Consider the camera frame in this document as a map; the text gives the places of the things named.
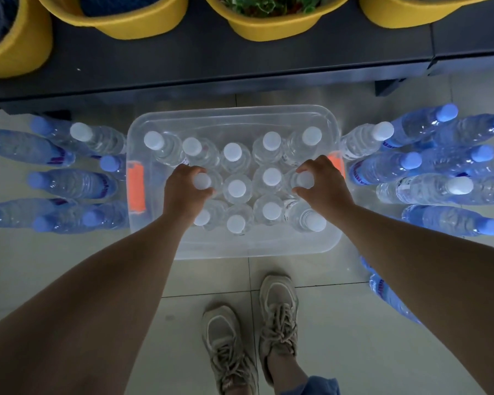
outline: foot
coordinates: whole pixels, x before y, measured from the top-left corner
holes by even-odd
[[[203,342],[211,358],[211,367],[220,395],[233,388],[249,386],[257,395],[258,374],[252,359],[245,353],[236,314],[228,306],[205,312]]]
[[[291,279],[267,276],[260,288],[263,327],[260,333],[259,354],[262,370],[270,386],[273,378],[267,358],[271,352],[296,356],[298,297]]]

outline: tile floor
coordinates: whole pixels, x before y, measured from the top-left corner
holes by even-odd
[[[494,112],[494,72],[407,80],[385,98],[373,83],[338,84],[295,91],[238,94],[155,105],[76,112],[85,122],[125,132],[149,111],[252,105],[318,104],[336,116],[343,133],[390,120],[418,107],[454,101],[462,115]],[[0,111],[0,128],[27,131],[26,116]],[[0,158],[0,202],[42,196],[25,184],[32,166]],[[355,192],[366,204],[369,194]],[[478,208],[494,217],[494,207]],[[0,229],[0,319],[70,267],[126,232],[55,236]],[[494,246],[494,238],[479,238]],[[174,262],[158,312],[138,356],[127,394],[215,394],[201,343],[200,317],[212,303],[234,307],[254,355],[260,329],[257,297],[268,272],[285,272],[300,298],[299,362],[309,374],[337,377],[348,394],[483,394],[451,353],[424,327],[402,318],[368,288],[358,252],[343,236],[331,251],[276,258],[201,259]],[[271,389],[260,374],[261,394]]]

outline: white bottle cap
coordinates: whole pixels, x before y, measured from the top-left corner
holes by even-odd
[[[275,167],[269,167],[263,172],[262,179],[266,185],[274,187],[282,181],[282,172]]]
[[[145,145],[155,151],[163,148],[165,146],[165,139],[158,132],[148,132],[145,134],[144,138]]]
[[[267,202],[262,208],[262,214],[266,219],[276,220],[282,214],[282,207],[276,202]]]
[[[282,144],[282,138],[277,132],[267,132],[263,137],[262,143],[266,150],[276,151]]]
[[[308,127],[302,133],[302,141],[309,146],[317,145],[322,140],[322,130],[318,127]]]
[[[194,187],[198,190],[206,190],[212,184],[211,177],[207,173],[198,173],[192,180]]]
[[[455,195],[468,194],[474,189],[474,182],[469,177],[454,177],[448,180],[446,188]]]
[[[69,133],[74,139],[82,142],[90,141],[93,137],[92,128],[81,122],[73,123],[69,128]]]
[[[298,177],[296,178],[296,183],[299,187],[303,188],[311,188],[315,185],[315,177],[309,171],[304,171],[298,173]]]
[[[245,192],[247,191],[247,186],[242,180],[232,180],[229,183],[229,194],[234,198],[243,197]]]
[[[242,148],[237,143],[229,143],[223,149],[225,159],[236,162],[242,157]]]
[[[245,228],[245,219],[240,215],[232,215],[227,220],[227,228],[231,233],[239,234]]]
[[[384,141],[394,135],[394,126],[390,122],[381,122],[375,125],[371,136],[377,141]]]
[[[201,142],[194,137],[189,137],[183,142],[183,150],[187,155],[196,156],[202,149]]]
[[[326,220],[316,212],[310,212],[305,217],[305,225],[309,230],[319,232],[325,229]]]
[[[196,219],[194,219],[194,224],[197,226],[204,226],[209,222],[210,219],[211,219],[211,213],[206,209],[204,209],[200,212],[198,216],[196,216]]]

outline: clear plastic storage box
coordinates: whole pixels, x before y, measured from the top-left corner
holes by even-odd
[[[229,142],[240,142],[252,149],[254,140],[266,132],[278,132],[285,140],[293,131],[309,126],[322,130],[315,157],[338,150],[340,131],[335,117],[317,105],[200,109],[140,116],[128,132],[127,190],[131,231],[135,232],[161,216],[165,181],[173,171],[159,163],[153,151],[145,146],[147,132],[171,132],[181,139],[205,137],[219,150]],[[292,169],[283,163],[280,166],[283,173]],[[249,177],[252,178],[253,172],[254,168],[248,173]],[[223,171],[220,173],[224,179],[228,176]],[[252,206],[256,199],[252,197],[247,204]],[[299,233],[285,223],[255,225],[242,236],[233,235],[224,225],[212,231],[193,226],[183,236],[176,259],[318,253],[333,248],[340,238],[340,230],[330,223],[318,233]]]

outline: yellow bin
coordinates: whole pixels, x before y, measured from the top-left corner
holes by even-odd
[[[211,7],[229,21],[232,29],[252,41],[269,41],[297,35],[310,29],[322,15],[331,12],[348,0],[333,0],[311,13],[297,13],[273,18],[249,18],[236,13],[220,0],[207,0]]]
[[[430,24],[459,7],[485,0],[359,0],[364,14],[374,24],[389,29]]]
[[[73,26],[95,27],[120,40],[141,39],[168,32],[185,16],[189,0],[159,0],[148,7],[117,15],[84,16],[79,0],[40,0],[49,12]]]
[[[39,68],[48,59],[52,46],[49,13],[38,0],[19,0],[15,22],[0,41],[0,79]]]

